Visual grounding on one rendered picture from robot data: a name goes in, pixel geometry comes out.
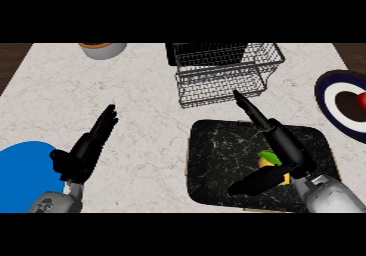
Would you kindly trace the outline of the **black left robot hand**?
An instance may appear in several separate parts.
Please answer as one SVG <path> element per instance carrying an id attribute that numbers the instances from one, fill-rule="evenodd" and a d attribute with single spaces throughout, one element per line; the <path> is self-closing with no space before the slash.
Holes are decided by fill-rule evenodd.
<path id="1" fill-rule="evenodd" d="M 53 170 L 60 174 L 61 181 L 84 184 L 88 180 L 116 123 L 115 105 L 109 104 L 70 151 L 54 149 L 50 152 Z"/>

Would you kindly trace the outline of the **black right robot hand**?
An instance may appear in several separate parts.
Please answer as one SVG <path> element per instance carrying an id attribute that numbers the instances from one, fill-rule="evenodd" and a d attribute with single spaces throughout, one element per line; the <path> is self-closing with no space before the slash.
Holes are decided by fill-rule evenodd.
<path id="1" fill-rule="evenodd" d="M 236 104 L 262 132 L 273 153 L 281 163 L 281 165 L 259 168 L 242 180 L 236 181 L 227 189 L 230 195 L 256 196 L 283 182 L 284 174 L 289 174 L 293 179 L 301 179 L 315 170 L 317 165 L 302 143 L 284 125 L 274 118 L 267 118 L 262 115 L 237 90 L 233 90 L 233 95 Z"/>

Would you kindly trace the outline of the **yellow lemon with green leaf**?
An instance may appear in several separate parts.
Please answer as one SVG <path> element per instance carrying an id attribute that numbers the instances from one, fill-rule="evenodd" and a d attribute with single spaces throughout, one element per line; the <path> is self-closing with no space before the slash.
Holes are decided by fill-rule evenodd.
<path id="1" fill-rule="evenodd" d="M 271 149 L 267 150 L 261 150 L 258 153 L 258 168 L 264 167 L 264 166 L 280 166 L 281 162 L 277 158 L 277 155 L 274 154 Z M 284 186 L 289 184 L 289 174 L 286 173 L 283 175 L 283 182 L 279 184 L 279 186 Z"/>

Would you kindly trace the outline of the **black marble tray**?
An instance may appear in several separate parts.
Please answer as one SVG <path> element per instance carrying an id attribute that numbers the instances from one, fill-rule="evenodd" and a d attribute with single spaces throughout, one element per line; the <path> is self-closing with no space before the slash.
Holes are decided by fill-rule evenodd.
<path id="1" fill-rule="evenodd" d="M 228 186 L 258 169 L 258 153 L 270 146 L 249 122 L 199 120 L 188 137 L 187 193 L 200 204 L 305 213 L 307 208 L 290 184 L 258 196 L 227 194 Z"/>

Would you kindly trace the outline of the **blue round plate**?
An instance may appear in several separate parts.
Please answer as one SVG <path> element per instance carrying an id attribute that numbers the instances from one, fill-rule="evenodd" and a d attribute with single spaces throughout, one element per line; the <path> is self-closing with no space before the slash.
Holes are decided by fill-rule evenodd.
<path id="1" fill-rule="evenodd" d="M 25 213 L 44 192 L 63 191 L 53 150 L 45 142 L 26 141 L 0 151 L 0 213 Z"/>

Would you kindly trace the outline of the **dark blue and white plate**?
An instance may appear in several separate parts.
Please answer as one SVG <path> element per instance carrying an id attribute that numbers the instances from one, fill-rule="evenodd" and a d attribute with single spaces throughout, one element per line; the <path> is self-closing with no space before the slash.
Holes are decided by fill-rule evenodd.
<path id="1" fill-rule="evenodd" d="M 366 92 L 366 75 L 327 71 L 317 79 L 314 97 L 318 109 L 336 129 L 366 144 L 366 111 L 357 105 L 357 95 Z"/>

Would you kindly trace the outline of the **grey cup with orange rim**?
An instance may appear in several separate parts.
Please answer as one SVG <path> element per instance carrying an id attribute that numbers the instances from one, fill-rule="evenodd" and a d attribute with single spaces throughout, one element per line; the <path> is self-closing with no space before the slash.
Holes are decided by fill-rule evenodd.
<path id="1" fill-rule="evenodd" d="M 79 47 L 88 58 L 107 60 L 116 57 L 125 50 L 125 43 L 79 43 Z"/>

